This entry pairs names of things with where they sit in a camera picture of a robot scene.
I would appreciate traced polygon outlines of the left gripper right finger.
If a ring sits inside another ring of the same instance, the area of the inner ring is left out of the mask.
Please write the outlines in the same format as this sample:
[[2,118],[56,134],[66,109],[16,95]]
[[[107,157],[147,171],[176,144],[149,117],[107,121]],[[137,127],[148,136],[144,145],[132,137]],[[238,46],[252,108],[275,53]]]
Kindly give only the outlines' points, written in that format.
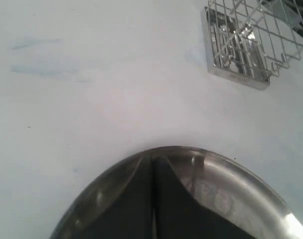
[[158,239],[250,239],[251,235],[200,205],[167,159],[154,159],[153,207]]

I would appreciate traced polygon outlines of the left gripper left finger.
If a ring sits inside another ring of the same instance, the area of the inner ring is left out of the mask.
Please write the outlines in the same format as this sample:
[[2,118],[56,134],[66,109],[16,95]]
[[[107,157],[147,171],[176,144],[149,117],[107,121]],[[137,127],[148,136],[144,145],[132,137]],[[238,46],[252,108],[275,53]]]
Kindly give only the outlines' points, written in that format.
[[124,192],[84,230],[84,238],[151,239],[152,180],[152,162],[143,159]]

